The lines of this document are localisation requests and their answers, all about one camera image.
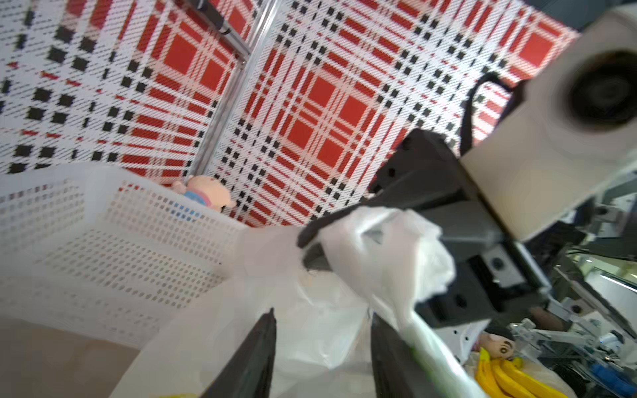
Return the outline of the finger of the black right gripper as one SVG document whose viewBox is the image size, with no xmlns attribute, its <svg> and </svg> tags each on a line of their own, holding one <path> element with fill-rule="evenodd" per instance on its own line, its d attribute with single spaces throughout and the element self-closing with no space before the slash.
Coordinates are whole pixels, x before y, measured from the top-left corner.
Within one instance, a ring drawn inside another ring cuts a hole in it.
<svg viewBox="0 0 637 398">
<path fill-rule="evenodd" d="M 502 318 L 547 299 L 547 275 L 522 245 L 496 245 L 456 265 L 446 292 L 416 304 L 433 328 Z"/>
<path fill-rule="evenodd" d="M 377 173 L 374 196 L 310 222 L 297 246 L 305 264 L 326 263 L 318 235 L 361 207 L 412 210 L 442 230 L 441 242 L 461 264 L 505 243 L 505 231 L 439 134 L 416 129 Z"/>
</svg>

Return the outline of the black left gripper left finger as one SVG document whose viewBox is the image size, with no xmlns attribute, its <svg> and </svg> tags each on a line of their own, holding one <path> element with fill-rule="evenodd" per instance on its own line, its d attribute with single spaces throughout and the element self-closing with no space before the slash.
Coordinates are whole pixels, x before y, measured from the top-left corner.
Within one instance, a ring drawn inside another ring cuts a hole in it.
<svg viewBox="0 0 637 398">
<path fill-rule="evenodd" d="M 201 398 L 268 398 L 275 365 L 275 310 L 263 313 Z"/>
</svg>

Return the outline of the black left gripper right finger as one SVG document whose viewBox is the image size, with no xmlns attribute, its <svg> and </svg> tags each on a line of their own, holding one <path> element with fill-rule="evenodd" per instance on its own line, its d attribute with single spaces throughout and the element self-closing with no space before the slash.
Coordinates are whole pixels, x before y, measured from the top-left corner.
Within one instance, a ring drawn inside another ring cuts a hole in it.
<svg viewBox="0 0 637 398">
<path fill-rule="evenodd" d="M 371 326 L 371 360 L 377 397 L 434 398 L 433 382 L 398 332 L 378 315 Z"/>
</svg>

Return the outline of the translucent white plastic bag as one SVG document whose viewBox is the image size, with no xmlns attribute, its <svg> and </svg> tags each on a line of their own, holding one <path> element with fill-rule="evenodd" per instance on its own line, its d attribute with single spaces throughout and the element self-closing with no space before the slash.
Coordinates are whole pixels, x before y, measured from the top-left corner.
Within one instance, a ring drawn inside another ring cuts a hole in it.
<svg viewBox="0 0 637 398">
<path fill-rule="evenodd" d="M 393 327 L 444 397 L 483 390 L 416 304 L 446 292 L 456 267 L 438 225 L 412 210 L 361 207 L 318 233 L 329 270 L 308 270 L 297 227 L 243 230 L 231 275 L 139 353 L 116 397 L 195 397 L 221 374 L 257 320 L 277 322 L 274 397 L 373 397 L 373 316 Z"/>
</svg>

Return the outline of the white perforated plastic basket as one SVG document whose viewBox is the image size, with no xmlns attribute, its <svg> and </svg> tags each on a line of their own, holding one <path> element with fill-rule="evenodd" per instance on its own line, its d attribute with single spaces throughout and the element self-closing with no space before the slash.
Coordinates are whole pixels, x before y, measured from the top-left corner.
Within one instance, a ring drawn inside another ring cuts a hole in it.
<svg viewBox="0 0 637 398">
<path fill-rule="evenodd" d="M 1 314 L 142 348 L 230 273 L 242 224 L 118 167 L 1 179 Z"/>
</svg>

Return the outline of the small doll figure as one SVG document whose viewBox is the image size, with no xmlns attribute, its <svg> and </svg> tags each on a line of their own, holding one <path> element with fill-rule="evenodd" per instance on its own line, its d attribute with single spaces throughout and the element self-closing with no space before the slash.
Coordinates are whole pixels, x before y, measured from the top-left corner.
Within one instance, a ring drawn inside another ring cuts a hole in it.
<svg viewBox="0 0 637 398">
<path fill-rule="evenodd" d="M 515 347 L 515 337 L 508 328 L 492 326 L 479 335 L 472 350 L 478 353 L 484 348 L 491 358 L 510 359 L 514 356 Z"/>
</svg>

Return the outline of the pink pig plush toy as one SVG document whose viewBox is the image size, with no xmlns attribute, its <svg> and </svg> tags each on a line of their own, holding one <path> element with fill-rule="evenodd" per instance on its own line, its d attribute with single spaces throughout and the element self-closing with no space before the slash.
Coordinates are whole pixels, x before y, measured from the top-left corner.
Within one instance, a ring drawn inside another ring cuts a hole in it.
<svg viewBox="0 0 637 398">
<path fill-rule="evenodd" d="M 217 212 L 237 205 L 230 191 L 213 177 L 188 176 L 184 181 L 174 182 L 171 190 Z"/>
</svg>

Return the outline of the black wall hook rail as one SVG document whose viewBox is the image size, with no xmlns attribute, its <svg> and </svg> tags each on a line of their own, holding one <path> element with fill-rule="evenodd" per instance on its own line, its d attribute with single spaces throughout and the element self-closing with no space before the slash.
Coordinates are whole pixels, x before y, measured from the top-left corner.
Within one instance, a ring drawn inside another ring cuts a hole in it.
<svg viewBox="0 0 637 398">
<path fill-rule="evenodd" d="M 226 36 L 231 33 L 231 25 L 209 1 L 188 0 L 187 3 L 195 10 L 200 18 L 202 18 L 208 25 L 214 27 L 220 34 L 222 34 L 222 36 Z"/>
</svg>

